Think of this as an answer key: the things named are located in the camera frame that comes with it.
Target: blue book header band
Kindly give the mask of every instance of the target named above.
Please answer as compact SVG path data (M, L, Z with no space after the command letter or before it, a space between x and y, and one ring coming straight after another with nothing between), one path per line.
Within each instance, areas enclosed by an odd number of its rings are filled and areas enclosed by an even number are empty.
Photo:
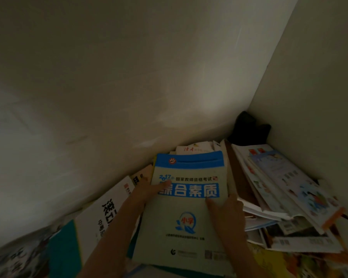
M215 151L194 155L157 154L155 166L171 169L207 169L224 167L223 153L221 151Z

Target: blue and white book cover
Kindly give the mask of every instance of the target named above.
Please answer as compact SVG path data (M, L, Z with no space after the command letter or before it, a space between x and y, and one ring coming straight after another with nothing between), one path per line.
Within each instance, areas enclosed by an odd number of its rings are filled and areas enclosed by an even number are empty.
M158 154L151 184L168 179L172 185L145 208L133 260L233 275L205 203L209 197L222 205L228 197L223 153Z

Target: gray book cover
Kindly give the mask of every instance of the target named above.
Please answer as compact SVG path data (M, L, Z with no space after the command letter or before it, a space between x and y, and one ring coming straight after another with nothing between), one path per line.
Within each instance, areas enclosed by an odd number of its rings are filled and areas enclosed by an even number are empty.
M158 154L152 185L170 179L144 211L133 260L145 264L232 275L205 198L222 205L228 197L221 151L196 155Z

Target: white wall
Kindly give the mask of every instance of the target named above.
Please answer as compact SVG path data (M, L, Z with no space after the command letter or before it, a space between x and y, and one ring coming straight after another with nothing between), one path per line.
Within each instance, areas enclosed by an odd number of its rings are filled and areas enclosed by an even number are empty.
M249 111L348 209L348 0L299 0Z
M229 134L297 0L0 0L0 246Z

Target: person's right hand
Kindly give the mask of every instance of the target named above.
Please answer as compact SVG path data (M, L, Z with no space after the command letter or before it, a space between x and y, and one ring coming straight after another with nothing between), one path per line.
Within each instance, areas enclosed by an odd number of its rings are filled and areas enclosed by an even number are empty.
M205 200L215 231L224 246L237 242L246 242L245 216L243 203L231 194L223 206L218 206L210 198Z

